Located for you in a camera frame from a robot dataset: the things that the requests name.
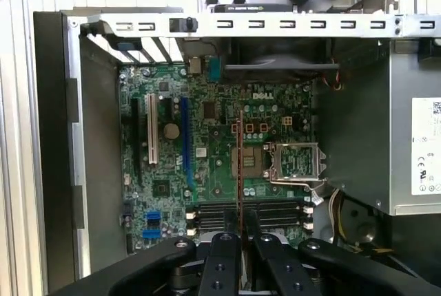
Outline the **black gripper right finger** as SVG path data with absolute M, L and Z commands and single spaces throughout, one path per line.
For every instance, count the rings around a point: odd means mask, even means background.
M 440 287 L 319 239 L 290 251 L 262 231 L 255 211 L 245 213 L 259 277 L 278 295 L 439 295 Z

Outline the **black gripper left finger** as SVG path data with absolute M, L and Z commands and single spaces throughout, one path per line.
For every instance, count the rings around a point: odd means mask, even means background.
M 241 266 L 238 214 L 224 212 L 225 231 L 208 243 L 202 273 L 196 273 L 197 295 L 237 295 Z M 167 295 L 175 288 L 173 279 L 196 261 L 195 244 L 186 237 L 172 237 L 120 262 L 101 269 L 55 292 L 53 295 Z

